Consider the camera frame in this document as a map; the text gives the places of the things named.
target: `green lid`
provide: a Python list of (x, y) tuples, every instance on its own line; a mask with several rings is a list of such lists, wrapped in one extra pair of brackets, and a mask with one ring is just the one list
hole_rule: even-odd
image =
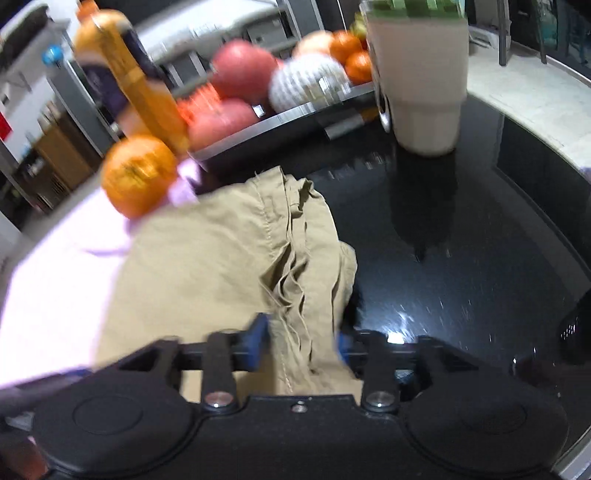
[(453, 0), (371, 0), (367, 14), (376, 17), (462, 18)]

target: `white tile floor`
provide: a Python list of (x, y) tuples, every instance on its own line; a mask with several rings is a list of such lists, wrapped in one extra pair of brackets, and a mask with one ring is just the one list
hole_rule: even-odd
[(529, 51), (472, 46), (468, 91), (528, 128), (578, 167), (591, 167), (591, 87)]

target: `floor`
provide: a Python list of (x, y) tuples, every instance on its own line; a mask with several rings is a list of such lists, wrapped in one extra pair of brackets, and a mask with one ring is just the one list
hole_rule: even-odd
[[(471, 45), (468, 91), (528, 128), (581, 169), (591, 172), (591, 87), (532, 51), (513, 48), (506, 67), (498, 52)], [(99, 187), (92, 177), (51, 215), (35, 215), (0, 274), (2, 303), (14, 268), (76, 205)]]

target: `beige fabric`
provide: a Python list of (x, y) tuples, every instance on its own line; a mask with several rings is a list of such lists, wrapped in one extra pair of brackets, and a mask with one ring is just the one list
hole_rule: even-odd
[[(239, 393), (354, 393), (335, 333), (351, 295), (355, 252), (308, 180), (277, 167), (148, 219), (122, 267), (97, 361), (166, 335), (201, 342), (271, 313), (272, 358)], [(200, 375), (184, 396), (199, 399)]]

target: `metal screw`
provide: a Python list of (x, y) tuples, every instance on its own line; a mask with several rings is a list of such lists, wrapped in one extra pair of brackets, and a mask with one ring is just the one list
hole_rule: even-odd
[(227, 407), (233, 401), (233, 395), (228, 392), (212, 392), (205, 396), (205, 403), (213, 408)]
[(300, 400), (298, 403), (292, 406), (291, 411), (293, 413), (306, 413), (308, 411), (308, 407), (306, 407), (305, 402)]
[(365, 400), (368, 405), (376, 408), (391, 407), (396, 402), (394, 395), (384, 391), (371, 392)]

